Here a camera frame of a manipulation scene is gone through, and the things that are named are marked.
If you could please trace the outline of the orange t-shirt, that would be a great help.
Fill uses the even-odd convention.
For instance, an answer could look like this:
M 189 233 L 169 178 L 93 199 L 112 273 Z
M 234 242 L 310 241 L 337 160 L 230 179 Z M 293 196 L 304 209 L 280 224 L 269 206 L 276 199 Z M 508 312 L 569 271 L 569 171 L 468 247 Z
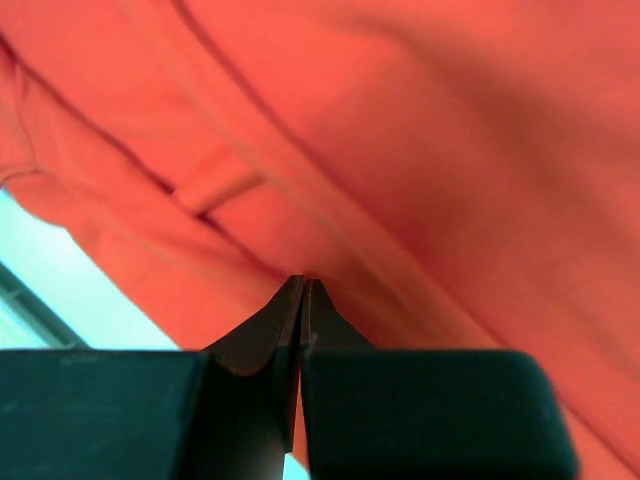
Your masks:
M 1 182 L 183 347 L 290 275 L 535 357 L 639 475 L 635 1 L 5 1 Z

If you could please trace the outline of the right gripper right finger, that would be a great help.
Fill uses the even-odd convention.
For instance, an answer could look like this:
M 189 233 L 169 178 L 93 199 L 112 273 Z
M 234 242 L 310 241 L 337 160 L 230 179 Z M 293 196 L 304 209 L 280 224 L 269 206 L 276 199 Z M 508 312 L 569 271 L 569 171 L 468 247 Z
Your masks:
M 301 305 L 301 392 L 314 479 L 575 479 L 552 384 L 513 350 L 382 350 L 322 282 Z

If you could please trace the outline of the aluminium rail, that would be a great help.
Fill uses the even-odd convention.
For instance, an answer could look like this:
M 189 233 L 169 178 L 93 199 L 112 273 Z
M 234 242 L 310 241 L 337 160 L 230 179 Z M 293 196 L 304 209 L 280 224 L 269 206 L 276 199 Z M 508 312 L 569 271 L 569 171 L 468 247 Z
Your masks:
M 23 281 L 1 265 L 1 306 L 17 324 L 50 348 L 86 349 L 89 345 Z

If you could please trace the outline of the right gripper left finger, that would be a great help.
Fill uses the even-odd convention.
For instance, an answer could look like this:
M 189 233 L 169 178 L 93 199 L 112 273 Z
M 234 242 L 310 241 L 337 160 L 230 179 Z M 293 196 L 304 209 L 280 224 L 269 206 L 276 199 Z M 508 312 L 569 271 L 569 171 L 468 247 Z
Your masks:
M 202 350 L 5 350 L 5 479 L 279 479 L 304 280 Z

